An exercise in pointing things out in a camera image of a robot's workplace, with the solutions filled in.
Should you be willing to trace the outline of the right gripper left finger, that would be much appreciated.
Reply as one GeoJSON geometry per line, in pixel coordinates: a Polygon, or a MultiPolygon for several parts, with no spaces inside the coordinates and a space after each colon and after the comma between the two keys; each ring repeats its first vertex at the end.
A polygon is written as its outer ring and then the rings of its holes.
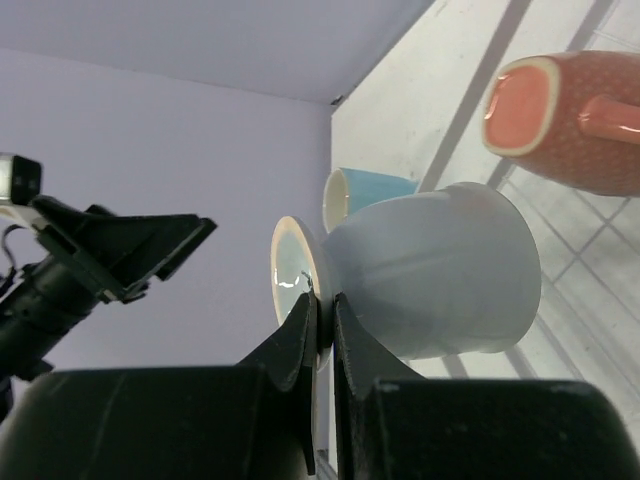
{"type": "Polygon", "coordinates": [[[5,479],[314,475],[317,301],[229,366],[55,372],[1,433],[5,479]]]}

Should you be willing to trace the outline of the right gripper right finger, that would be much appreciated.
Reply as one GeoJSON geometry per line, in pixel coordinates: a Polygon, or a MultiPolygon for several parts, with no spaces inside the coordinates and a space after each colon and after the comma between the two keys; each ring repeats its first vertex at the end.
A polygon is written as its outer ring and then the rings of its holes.
{"type": "Polygon", "coordinates": [[[628,434],[594,386],[427,379],[334,304],[343,479],[624,479],[628,434]]]}

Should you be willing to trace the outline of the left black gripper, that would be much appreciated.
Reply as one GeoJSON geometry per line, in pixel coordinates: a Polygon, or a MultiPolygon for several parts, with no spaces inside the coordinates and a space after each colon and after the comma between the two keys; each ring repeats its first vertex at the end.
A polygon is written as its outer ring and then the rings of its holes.
{"type": "Polygon", "coordinates": [[[52,259],[31,266],[1,301],[1,377],[33,380],[54,365],[49,352],[98,305],[131,303],[152,277],[166,281],[214,232],[196,214],[119,216],[93,204],[80,211],[39,195],[36,240],[52,259]]]}

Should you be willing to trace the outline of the pale grey footed cup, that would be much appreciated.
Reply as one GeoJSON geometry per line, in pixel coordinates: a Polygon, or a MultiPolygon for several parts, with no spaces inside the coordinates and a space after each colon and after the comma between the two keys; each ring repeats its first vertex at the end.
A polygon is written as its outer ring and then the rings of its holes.
{"type": "Polygon", "coordinates": [[[525,219],[504,195],[472,182],[369,205],[324,240],[285,216],[273,232],[270,276],[279,321],[300,295],[315,295],[321,362],[338,295],[403,360],[505,351],[527,334],[541,297],[525,219]]]}

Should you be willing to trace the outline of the light blue mug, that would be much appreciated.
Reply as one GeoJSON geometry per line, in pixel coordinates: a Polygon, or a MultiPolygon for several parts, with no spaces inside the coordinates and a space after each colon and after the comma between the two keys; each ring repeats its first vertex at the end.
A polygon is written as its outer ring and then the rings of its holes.
{"type": "Polygon", "coordinates": [[[328,176],[323,192],[322,216],[327,233],[349,215],[369,205],[411,195],[418,182],[370,171],[337,168],[328,176]]]}

